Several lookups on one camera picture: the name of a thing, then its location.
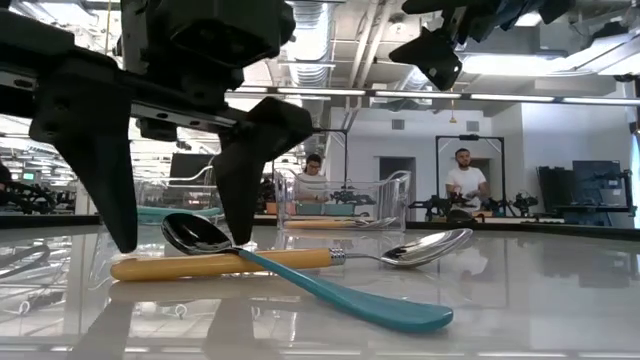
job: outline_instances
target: spoon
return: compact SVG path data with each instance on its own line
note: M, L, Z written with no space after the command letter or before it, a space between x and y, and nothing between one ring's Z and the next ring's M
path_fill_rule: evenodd
M215 228L210 223L208 225L203 223L202 226ZM232 247L229 238L218 231L204 231L209 234L185 237L163 226L162 232L169 243L187 255L197 256L129 258L113 264L111 276L120 281L167 281L182 277L216 276L264 270L234 255L220 254L223 250ZM344 250L336 248L259 251L258 255L295 269L343 265L348 259L373 259L406 269L428 264L460 249L470 242L472 234L473 231L469 229L432 234L395 247L380 257L345 253Z
M279 275L338 309L363 320L402 332L429 332L440 329L453 320L451 308L390 299L349 289L329 281L299 273L293 269L241 248L231 247L231 241L210 244L205 239L221 239L226 235L207 220L188 214L171 214L162 223L167 240L206 245L212 251L235 254Z

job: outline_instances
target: computer monitor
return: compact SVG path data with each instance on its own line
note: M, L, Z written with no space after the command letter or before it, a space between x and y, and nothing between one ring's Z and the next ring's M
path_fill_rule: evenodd
M214 155L210 154L173 154L171 157L171 178L191 178L198 174ZM172 180L170 185L204 185L204 174L193 180Z

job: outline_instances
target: transparent container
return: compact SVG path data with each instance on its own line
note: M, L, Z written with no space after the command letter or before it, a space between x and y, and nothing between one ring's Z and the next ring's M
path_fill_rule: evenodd
M276 169L280 229L404 231L411 173L380 182L310 183Z
M210 183L211 166L190 178L153 178L135 181L138 223L158 225L173 213L203 216L214 223L224 217L222 202L215 185L171 185L172 181L193 181L205 177Z

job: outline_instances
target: glossy white table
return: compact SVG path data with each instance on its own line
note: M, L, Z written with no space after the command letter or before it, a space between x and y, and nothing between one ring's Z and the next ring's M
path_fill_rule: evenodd
M0 279L0 359L640 358L640 244L478 232L473 248L412 271L372 260L312 271L455 309L445 330L405 335L344 315L269 273L112 284L118 253L108 234L28 231L0 232L10 240L0 242L0 254L47 244L51 255L44 266ZM427 233L259 227L249 247L379 255ZM140 253L174 253L164 245L159 229L140 228Z

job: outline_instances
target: man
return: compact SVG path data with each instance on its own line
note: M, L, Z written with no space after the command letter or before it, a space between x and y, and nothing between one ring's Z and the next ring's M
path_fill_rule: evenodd
M0 160L0 191L4 191L7 184L11 182L11 172L7 169L2 160Z
M480 210L482 201L490 196L489 183L478 168L469 166L471 164L471 153L465 148L456 151L456 162L458 167L449 171L446 186L447 194L461 194L467 199L467 206L455 206L468 212Z
M296 181L296 200L302 203L325 203L329 201L327 178L320 175L322 158L318 154L307 157L307 165Z

